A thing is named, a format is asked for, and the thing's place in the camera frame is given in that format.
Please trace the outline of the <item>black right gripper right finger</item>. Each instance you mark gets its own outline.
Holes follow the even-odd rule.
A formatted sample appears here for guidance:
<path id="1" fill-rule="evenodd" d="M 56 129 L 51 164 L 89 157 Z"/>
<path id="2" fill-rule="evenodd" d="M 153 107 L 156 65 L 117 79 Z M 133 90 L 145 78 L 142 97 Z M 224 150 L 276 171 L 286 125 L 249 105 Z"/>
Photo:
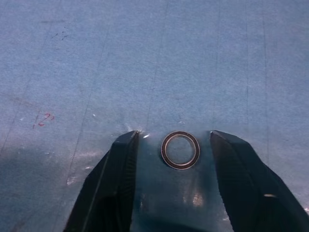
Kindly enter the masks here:
<path id="1" fill-rule="evenodd" d="M 214 130 L 210 144 L 234 232 L 309 232 L 309 215 L 248 142 Z"/>

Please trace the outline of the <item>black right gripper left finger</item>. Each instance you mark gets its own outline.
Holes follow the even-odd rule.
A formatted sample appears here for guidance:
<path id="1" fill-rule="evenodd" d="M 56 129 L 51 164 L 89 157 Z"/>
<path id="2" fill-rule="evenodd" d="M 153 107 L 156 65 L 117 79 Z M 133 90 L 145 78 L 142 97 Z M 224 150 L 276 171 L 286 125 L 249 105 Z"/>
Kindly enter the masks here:
<path id="1" fill-rule="evenodd" d="M 86 177 L 65 232 L 129 232 L 139 132 L 120 135 Z"/>

